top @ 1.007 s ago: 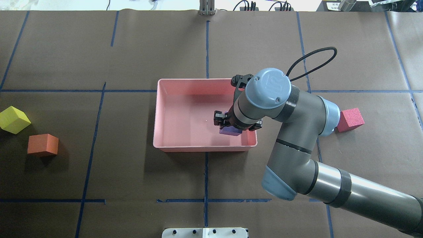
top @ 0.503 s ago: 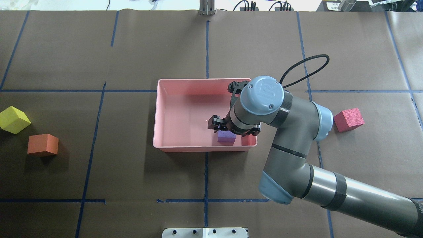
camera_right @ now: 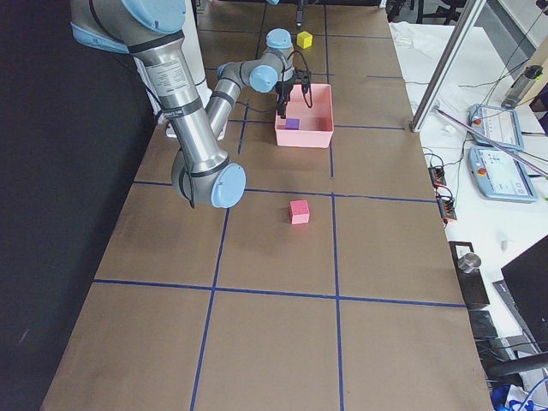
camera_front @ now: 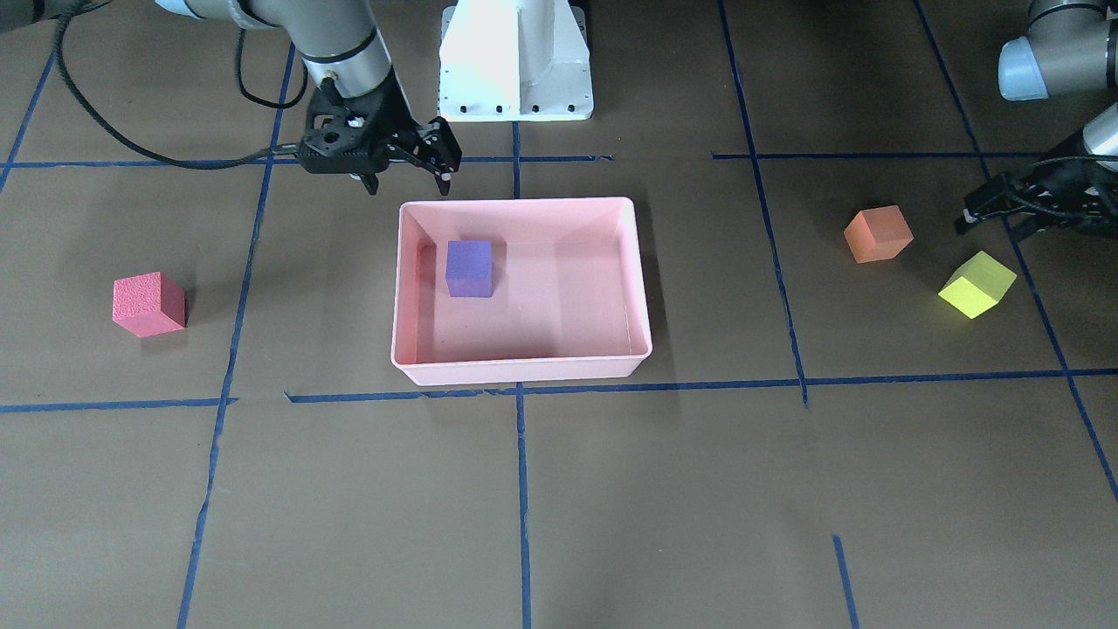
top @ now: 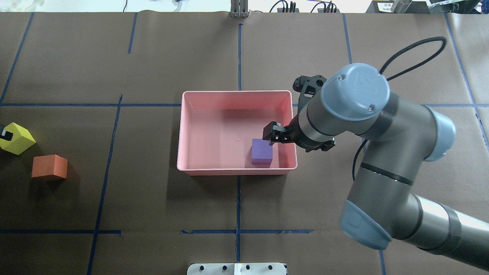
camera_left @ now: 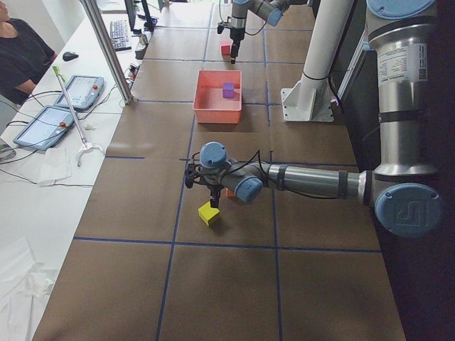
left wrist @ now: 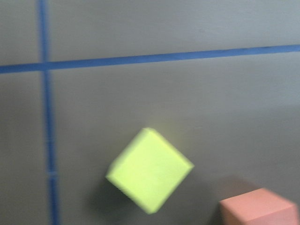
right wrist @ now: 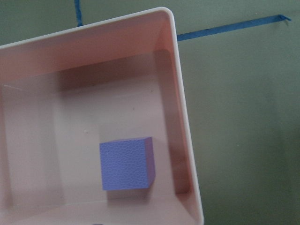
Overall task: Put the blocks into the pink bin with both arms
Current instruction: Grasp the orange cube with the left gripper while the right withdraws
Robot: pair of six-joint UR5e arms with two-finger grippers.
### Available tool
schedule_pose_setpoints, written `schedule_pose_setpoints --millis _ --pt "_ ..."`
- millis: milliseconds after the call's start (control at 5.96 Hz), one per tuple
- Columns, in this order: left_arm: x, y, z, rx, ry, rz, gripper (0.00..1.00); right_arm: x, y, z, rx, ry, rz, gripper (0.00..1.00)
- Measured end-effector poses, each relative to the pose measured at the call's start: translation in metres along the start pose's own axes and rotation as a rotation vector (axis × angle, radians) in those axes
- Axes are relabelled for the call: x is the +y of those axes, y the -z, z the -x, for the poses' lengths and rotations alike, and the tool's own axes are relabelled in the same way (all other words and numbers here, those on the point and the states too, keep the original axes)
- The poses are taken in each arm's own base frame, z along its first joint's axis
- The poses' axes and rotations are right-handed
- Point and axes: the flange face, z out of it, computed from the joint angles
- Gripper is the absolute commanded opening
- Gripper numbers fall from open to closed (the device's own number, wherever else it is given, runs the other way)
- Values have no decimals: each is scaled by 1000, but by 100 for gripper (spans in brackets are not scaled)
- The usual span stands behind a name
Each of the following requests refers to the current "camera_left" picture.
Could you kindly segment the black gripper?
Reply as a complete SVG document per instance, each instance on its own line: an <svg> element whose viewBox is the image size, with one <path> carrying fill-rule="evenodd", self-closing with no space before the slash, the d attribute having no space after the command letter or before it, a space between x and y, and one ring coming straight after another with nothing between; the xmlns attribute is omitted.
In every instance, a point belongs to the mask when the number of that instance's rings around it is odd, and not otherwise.
<svg viewBox="0 0 455 341"><path fill-rule="evenodd" d="M217 32L221 34L224 29L230 30L230 39L232 45L230 48L230 63L234 65L238 57L239 44L245 38L245 21L241 22L227 22L221 21L218 23Z"/></svg>
<svg viewBox="0 0 455 341"><path fill-rule="evenodd" d="M184 173L184 183L188 189L195 184L207 187L210 190L210 206L219 208L220 191L225 187L217 180L211 180L209 175L203 174L201 166L196 163L189 163Z"/></svg>

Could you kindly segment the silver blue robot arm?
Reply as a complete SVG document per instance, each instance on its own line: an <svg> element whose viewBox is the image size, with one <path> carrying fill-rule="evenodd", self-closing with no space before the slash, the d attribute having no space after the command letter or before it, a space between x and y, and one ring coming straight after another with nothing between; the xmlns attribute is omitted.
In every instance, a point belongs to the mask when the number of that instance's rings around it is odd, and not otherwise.
<svg viewBox="0 0 455 341"><path fill-rule="evenodd" d="M281 20L284 12L290 6L303 5L312 6L313 1L289 1L289 0L239 0L232 1L231 14L223 20L220 16L217 32L221 34L225 29L230 32L232 41L230 47L230 63L235 64L240 50L241 42L245 39L245 35L254 36L258 34L267 24L276 26ZM247 15L251 12L263 20L262 27L256 33L248 33L246 31Z"/></svg>
<svg viewBox="0 0 455 341"><path fill-rule="evenodd" d="M342 30L353 1L321 1L301 80L282 89L287 121L323 121L315 113L317 93L331 74ZM238 56L245 34L247 11L275 26L291 4L305 1L232 1L230 21L231 62ZM437 1L366 1L367 46L377 53L380 165L374 171L299 168L246 161L228 156L219 142L208 142L185 170L185 185L210 190L211 207L218 208L223 188L241 201L254 200L262 188L290 191L315 199L357 197L374 207L379 223L401 237L420 237L437 228L443 216L443 200L428 183L437 169L422 156L420 122L427 105L427 43L437 22Z"/></svg>

